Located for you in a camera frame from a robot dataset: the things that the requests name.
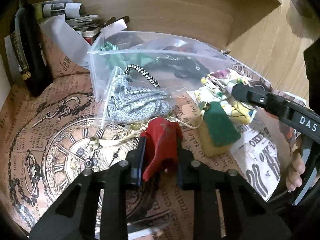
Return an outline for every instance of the human hand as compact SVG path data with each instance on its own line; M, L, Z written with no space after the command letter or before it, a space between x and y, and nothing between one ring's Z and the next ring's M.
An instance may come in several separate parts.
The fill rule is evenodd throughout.
M285 185L288 190L294 191L297 187L302 185L301 174L304 173L306 165L302 160L300 148L302 144L302 135L296 139L296 146L298 147L292 154L292 163L288 167L288 174L285 178ZM318 181L320 173L316 176L312 186Z

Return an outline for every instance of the green sponge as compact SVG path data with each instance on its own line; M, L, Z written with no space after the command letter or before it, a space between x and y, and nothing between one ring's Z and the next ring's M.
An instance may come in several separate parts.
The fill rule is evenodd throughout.
M211 108L204 113L204 122L208 128L212 144L223 147L235 143L241 134L233 126L220 102L210 102Z

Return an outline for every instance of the clock hand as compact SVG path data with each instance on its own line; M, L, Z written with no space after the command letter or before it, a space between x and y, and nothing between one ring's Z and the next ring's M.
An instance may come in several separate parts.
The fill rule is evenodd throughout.
M58 150L60 152L62 152L63 154L71 154L74 157L77 157L79 160L85 162L85 159L80 157L79 155L77 155L76 153L70 152L69 150L67 150L65 147L61 146L60 144L58 144Z
M115 158L118 158L118 157L119 157L119 155L118 155L119 151L120 151L120 148L118 148L117 152L113 154L113 159L112 159L111 163L109 164L109 167L108 167L108 168L111 167L111 164L113 163L113 161L115 160Z

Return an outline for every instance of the black and white braided cord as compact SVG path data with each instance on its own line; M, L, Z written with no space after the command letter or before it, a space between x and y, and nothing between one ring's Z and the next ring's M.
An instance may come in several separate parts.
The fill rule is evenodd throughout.
M127 66L126 66L126 68L125 68L125 70L124 70L124 73L125 73L126 75L129 75L131 70L136 70L136 71L138 71L139 73L141 73L154 87L156 87L156 88L159 88L159 87L160 87L158 81L155 80L155 78L154 78L153 76L151 76L151 75L149 74L149 72L146 71L144 68L139 67L138 65L131 65L131 64L130 64L130 65L127 65Z

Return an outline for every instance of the red object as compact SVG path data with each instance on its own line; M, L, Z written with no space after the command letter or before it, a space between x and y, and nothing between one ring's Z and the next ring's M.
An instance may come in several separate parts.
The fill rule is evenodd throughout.
M172 171L176 168L177 136L182 139L182 132L177 122L157 117L148 124L148 128L140 136L147 137L145 151L147 168L142 176L145 181L161 170Z

